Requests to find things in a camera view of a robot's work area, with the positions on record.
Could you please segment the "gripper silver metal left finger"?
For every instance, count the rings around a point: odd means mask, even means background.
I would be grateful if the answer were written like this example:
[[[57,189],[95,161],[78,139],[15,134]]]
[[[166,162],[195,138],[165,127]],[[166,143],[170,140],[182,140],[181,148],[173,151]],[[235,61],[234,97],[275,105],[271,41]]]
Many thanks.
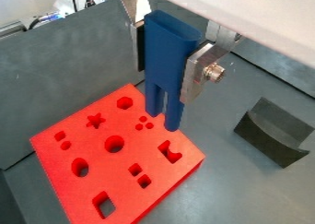
[[[135,69],[145,70],[145,21],[141,20],[131,25],[131,36],[134,42]]]

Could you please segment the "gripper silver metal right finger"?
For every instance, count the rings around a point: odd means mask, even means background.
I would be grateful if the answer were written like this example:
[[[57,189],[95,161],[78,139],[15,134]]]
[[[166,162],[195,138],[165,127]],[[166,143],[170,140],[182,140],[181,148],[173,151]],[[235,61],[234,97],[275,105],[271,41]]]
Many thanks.
[[[218,83],[226,74],[221,59],[242,41],[243,35],[209,21],[206,41],[190,54],[183,74],[181,101],[190,103],[203,90],[207,81]]]

